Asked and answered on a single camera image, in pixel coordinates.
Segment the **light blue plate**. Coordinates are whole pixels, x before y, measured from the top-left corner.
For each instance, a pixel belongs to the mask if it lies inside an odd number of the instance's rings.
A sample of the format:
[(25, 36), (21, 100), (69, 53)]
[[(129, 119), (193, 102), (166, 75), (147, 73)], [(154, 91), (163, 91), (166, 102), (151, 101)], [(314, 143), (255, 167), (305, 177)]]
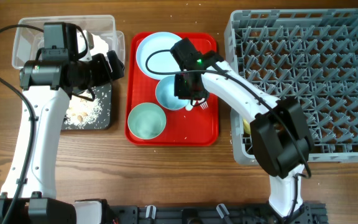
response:
[(156, 32), (144, 38), (136, 50), (136, 62), (140, 70), (149, 78), (161, 80), (165, 75), (150, 73), (146, 66), (146, 60), (152, 53), (158, 50), (166, 50), (153, 55), (148, 61), (148, 67), (155, 72), (178, 72), (178, 64), (170, 53), (170, 49), (181, 40), (181, 37), (170, 32)]

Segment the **yellow plastic cup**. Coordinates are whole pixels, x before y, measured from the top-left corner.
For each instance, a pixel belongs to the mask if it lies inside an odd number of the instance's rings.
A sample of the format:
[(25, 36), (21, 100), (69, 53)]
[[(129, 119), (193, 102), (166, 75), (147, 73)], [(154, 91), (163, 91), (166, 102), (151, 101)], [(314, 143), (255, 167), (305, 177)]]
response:
[(243, 119), (242, 122), (243, 122), (244, 132), (245, 132), (246, 134), (251, 134), (250, 124), (248, 123), (248, 121), (247, 121), (246, 119)]

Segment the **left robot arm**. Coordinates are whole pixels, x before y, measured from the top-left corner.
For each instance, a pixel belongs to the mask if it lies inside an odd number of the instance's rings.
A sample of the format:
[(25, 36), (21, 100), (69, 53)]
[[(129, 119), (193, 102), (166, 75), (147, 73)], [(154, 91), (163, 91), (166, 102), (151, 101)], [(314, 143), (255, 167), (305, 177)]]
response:
[(76, 24), (47, 22), (44, 46), (20, 71), (15, 94), (22, 100), (21, 125), (11, 169), (0, 191), (0, 223), (117, 223), (105, 199), (57, 200), (55, 164), (70, 100), (124, 76), (114, 51), (85, 60)]

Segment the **light blue bowl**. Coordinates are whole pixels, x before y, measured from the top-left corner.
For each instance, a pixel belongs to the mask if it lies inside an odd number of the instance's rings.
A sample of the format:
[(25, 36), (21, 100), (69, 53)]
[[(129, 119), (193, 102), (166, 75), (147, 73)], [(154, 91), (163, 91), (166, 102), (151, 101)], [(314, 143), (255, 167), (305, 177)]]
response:
[(174, 95), (175, 76), (170, 75), (161, 79), (155, 89), (155, 96), (158, 103), (164, 108), (177, 111), (184, 108), (189, 100), (181, 100)]

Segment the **white plastic spoon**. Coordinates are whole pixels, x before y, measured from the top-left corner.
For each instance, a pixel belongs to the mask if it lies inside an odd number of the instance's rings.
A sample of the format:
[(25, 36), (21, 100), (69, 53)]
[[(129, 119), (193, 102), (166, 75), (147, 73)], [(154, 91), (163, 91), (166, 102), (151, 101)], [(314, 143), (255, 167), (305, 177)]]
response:
[(191, 103), (188, 103), (186, 106), (185, 106), (185, 109), (187, 111), (191, 111), (193, 109), (193, 105)]

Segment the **white napkin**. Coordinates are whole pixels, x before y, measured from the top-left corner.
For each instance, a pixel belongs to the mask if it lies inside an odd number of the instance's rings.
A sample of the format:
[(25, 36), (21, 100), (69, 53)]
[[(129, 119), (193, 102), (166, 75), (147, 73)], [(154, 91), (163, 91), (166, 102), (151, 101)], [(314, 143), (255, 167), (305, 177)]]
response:
[(86, 55), (87, 60), (90, 60), (91, 57), (96, 54), (103, 54), (105, 57), (107, 56), (109, 45), (105, 40), (100, 38), (100, 36), (94, 35), (86, 30), (84, 31), (84, 35), (88, 42), (88, 53)]

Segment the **white plastic fork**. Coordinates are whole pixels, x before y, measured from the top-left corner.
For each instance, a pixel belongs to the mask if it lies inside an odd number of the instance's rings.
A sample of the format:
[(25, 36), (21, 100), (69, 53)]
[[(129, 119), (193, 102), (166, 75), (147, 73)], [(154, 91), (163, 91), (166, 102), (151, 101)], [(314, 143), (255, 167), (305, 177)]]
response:
[(208, 108), (208, 104), (205, 100), (199, 100), (198, 102), (203, 110)]

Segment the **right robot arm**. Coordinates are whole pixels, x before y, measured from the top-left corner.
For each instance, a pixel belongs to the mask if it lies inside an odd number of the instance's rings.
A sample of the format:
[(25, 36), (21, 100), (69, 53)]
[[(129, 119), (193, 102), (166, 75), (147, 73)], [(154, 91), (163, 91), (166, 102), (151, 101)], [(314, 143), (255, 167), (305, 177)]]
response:
[(242, 78), (218, 53), (202, 54), (187, 38), (169, 52), (180, 68), (174, 95), (198, 105), (214, 94), (248, 122), (254, 156), (269, 175), (269, 205), (283, 221), (294, 220), (303, 205), (301, 179), (311, 177), (308, 156), (314, 146), (298, 100), (269, 95)]

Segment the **green bowl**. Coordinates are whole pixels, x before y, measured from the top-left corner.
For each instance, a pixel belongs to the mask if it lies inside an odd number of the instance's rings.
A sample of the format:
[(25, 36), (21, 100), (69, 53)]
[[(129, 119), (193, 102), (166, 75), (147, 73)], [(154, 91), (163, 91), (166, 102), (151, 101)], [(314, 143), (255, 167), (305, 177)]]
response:
[(127, 119), (130, 132), (143, 140), (154, 139), (161, 135), (166, 124), (167, 117), (164, 110), (154, 103), (141, 103), (135, 106)]

